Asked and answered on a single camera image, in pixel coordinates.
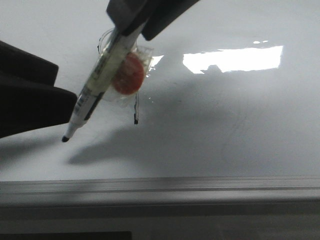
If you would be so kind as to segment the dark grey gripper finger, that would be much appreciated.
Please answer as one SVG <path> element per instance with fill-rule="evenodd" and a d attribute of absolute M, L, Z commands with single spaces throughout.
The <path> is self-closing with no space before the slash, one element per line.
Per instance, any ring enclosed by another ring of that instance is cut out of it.
<path fill-rule="evenodd" d="M 123 36 L 143 25 L 159 6 L 159 0 L 110 0 L 106 13 Z"/>

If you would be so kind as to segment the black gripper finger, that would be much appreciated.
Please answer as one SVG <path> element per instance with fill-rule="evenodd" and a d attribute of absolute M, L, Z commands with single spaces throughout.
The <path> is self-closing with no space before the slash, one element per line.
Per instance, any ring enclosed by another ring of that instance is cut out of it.
<path fill-rule="evenodd" d="M 24 80 L 54 86 L 59 66 L 39 56 L 0 42 L 0 72 Z"/>
<path fill-rule="evenodd" d="M 69 122 L 77 96 L 51 85 L 0 76 L 0 137 Z"/>
<path fill-rule="evenodd" d="M 148 18 L 141 32 L 142 36 L 151 41 L 197 2 L 199 0 L 162 0 Z"/>

